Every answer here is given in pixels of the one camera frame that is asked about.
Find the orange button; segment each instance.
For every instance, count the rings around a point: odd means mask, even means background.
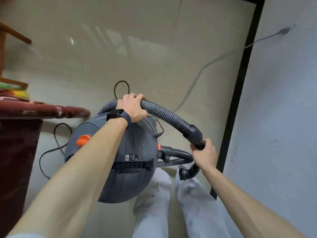
[[[77,140],[76,144],[79,147],[84,146],[89,140],[90,140],[90,135],[82,135],[79,137],[79,139]]]

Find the forearm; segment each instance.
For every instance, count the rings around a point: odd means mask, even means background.
[[[49,180],[10,234],[79,235],[108,178],[126,127],[123,118],[109,120]]]
[[[216,168],[203,171],[244,238],[304,235],[290,223],[231,183]]]

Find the light blue sleeve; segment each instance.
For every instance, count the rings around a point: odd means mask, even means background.
[[[37,234],[16,234],[13,236],[7,236],[6,238],[45,238]]]

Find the black baseboard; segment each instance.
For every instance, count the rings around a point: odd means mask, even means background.
[[[249,45],[249,44],[254,42],[254,38],[256,35],[257,27],[259,25],[263,6],[264,6],[264,0],[257,0],[256,8],[254,10],[252,22],[250,25],[250,29],[249,29],[249,33],[248,33],[245,45]],[[240,101],[240,97],[241,97],[241,93],[242,93],[245,75],[246,75],[247,69],[248,69],[248,64],[249,64],[249,60],[250,60],[250,56],[251,56],[252,47],[253,46],[245,49],[243,52],[243,55],[242,55],[240,68],[239,68],[239,72],[238,72],[238,76],[237,76],[237,80],[236,80],[236,85],[235,85],[235,89],[233,91],[232,100],[231,100],[231,104],[230,104],[227,123],[226,123],[226,127],[224,129],[224,136],[223,136],[220,151],[219,151],[217,169],[220,172],[224,171],[224,164],[225,164],[226,158],[227,158],[227,153],[228,153],[229,143],[230,143],[231,134],[232,134],[232,130],[233,130],[233,125],[234,125],[235,119],[236,119],[236,114],[237,114],[237,110],[238,110],[238,106],[239,106],[239,101]],[[217,194],[213,188],[211,188],[210,195],[212,197],[214,197],[215,199],[217,199]]]

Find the vacuum cleaner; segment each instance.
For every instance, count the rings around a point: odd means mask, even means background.
[[[80,140],[93,136],[107,123],[107,113],[116,106],[117,100],[107,103],[94,118],[77,127],[67,144],[65,162],[83,146]],[[141,101],[141,108],[172,125],[199,150],[204,148],[203,135],[194,125],[188,124],[166,108],[147,100]],[[157,137],[156,122],[153,117],[147,117],[129,126],[123,135],[110,174],[101,192],[100,202],[121,203],[130,200],[147,187],[157,167],[193,162],[190,153],[162,146],[158,144]],[[179,169],[179,177],[181,180],[191,179],[198,172],[199,167],[193,164],[189,169]]]

